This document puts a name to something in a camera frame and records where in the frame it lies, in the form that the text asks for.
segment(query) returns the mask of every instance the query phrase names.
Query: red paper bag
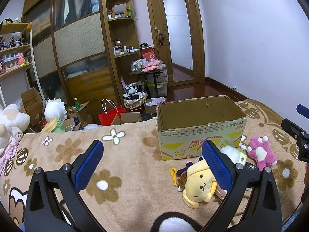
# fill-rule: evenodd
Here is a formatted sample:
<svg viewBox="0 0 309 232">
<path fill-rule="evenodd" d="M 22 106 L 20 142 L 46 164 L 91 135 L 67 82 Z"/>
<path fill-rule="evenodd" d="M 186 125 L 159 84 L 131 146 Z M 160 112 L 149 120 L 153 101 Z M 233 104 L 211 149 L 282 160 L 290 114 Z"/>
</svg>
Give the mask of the red paper bag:
<svg viewBox="0 0 309 232">
<path fill-rule="evenodd" d="M 114 109 L 107 111 L 106 110 L 106 103 L 107 102 L 109 102 L 111 105 L 113 105 Z M 98 115 L 98 118 L 99 118 L 102 126 L 111 125 L 116 115 L 118 115 L 120 120 L 121 120 L 120 113 L 126 113 L 127 112 L 127 110 L 125 108 L 123 108 L 121 105 L 116 107 L 113 101 L 107 100 L 107 99 L 102 100 L 102 108 L 104 110 L 104 113 L 100 113 Z"/>
</svg>

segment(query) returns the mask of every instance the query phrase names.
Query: yellow keychain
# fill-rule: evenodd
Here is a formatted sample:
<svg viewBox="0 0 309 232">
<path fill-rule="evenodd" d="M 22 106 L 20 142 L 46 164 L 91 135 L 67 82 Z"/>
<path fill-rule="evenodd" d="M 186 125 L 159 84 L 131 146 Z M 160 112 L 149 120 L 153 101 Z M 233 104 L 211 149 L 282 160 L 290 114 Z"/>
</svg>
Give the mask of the yellow keychain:
<svg viewBox="0 0 309 232">
<path fill-rule="evenodd" d="M 179 184 L 176 182 L 176 172 L 177 172 L 176 168 L 173 167 L 171 169 L 171 176 L 173 178 L 174 186 L 179 186 Z"/>
</svg>

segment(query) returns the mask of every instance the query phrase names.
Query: woven panel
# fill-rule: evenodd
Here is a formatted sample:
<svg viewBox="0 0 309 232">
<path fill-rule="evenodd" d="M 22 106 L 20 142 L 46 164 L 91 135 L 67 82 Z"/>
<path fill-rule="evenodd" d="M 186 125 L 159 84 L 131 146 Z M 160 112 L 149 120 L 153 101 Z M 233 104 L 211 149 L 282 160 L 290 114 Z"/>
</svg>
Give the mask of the woven panel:
<svg viewBox="0 0 309 232">
<path fill-rule="evenodd" d="M 33 48 L 33 56 L 39 78 L 57 70 L 51 36 Z"/>
<path fill-rule="evenodd" d="M 55 44 L 60 67 L 105 51 L 100 14 L 88 16 L 56 31 Z"/>
</svg>

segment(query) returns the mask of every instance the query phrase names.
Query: white spiky hair plush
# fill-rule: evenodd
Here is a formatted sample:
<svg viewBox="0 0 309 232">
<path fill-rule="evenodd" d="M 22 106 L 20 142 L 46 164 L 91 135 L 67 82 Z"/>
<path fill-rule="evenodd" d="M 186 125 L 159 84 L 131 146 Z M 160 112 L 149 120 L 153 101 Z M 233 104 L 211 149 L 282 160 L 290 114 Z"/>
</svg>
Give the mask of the white spiky hair plush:
<svg viewBox="0 0 309 232">
<path fill-rule="evenodd" d="M 67 113 L 64 107 L 64 103 L 61 99 L 48 99 L 44 111 L 44 116 L 47 122 L 52 121 L 54 118 L 60 118 L 64 120 L 64 116 Z"/>
</svg>

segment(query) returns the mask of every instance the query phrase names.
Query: door frame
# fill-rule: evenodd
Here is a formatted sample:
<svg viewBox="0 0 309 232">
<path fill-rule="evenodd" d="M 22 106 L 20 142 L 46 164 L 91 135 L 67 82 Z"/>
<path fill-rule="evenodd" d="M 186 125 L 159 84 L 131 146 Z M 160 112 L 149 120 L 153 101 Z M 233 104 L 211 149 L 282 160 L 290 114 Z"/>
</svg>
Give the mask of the door frame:
<svg viewBox="0 0 309 232">
<path fill-rule="evenodd" d="M 199 27 L 199 32 L 200 32 L 200 52 L 202 55 L 202 64 L 201 64 L 201 70 L 200 75 L 199 75 L 199 82 L 205 82 L 205 50 L 204 50 L 204 38 L 203 38 L 203 28 L 202 28 L 202 18 L 200 16 L 200 7 L 198 5 L 198 1 L 194 0 L 195 7 L 197 10 L 197 18 L 198 18 L 198 27 Z M 154 20 L 154 15 L 152 12 L 152 6 L 151 6 L 151 0 L 147 0 L 147 7 L 148 7 L 148 13 L 149 13 L 149 19 L 150 19 L 150 28 L 151 28 L 151 35 L 152 35 L 152 42 L 154 43 L 154 52 L 156 55 L 159 55 L 158 52 L 158 41 L 157 41 L 157 32 L 155 29 L 155 20 Z M 195 83 L 196 81 L 191 81 L 191 80 L 185 80 L 185 81 L 178 81 L 178 82 L 169 82 L 168 86 L 176 86 L 176 85 L 184 85 L 184 84 L 192 84 Z"/>
</svg>

